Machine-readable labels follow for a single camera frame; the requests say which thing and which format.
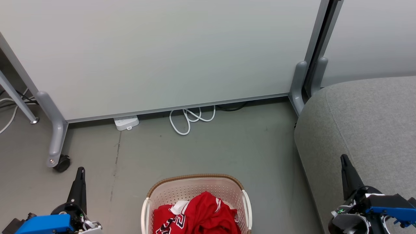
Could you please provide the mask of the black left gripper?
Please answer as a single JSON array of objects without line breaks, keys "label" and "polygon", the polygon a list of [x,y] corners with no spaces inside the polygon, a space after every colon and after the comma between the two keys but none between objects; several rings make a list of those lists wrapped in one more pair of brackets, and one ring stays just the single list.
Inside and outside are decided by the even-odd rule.
[{"label": "black left gripper", "polygon": [[85,169],[80,166],[72,183],[67,203],[56,207],[51,215],[69,215],[65,229],[53,228],[53,234],[102,234],[102,225],[87,217]]}]

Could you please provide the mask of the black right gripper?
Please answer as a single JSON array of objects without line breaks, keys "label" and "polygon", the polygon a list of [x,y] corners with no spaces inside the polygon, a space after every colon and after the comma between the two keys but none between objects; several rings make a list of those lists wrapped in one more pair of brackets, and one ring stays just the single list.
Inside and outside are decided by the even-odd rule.
[{"label": "black right gripper", "polygon": [[383,234],[384,215],[370,209],[370,197],[384,196],[365,186],[348,155],[342,154],[341,176],[345,202],[332,212],[328,223],[330,234]]}]

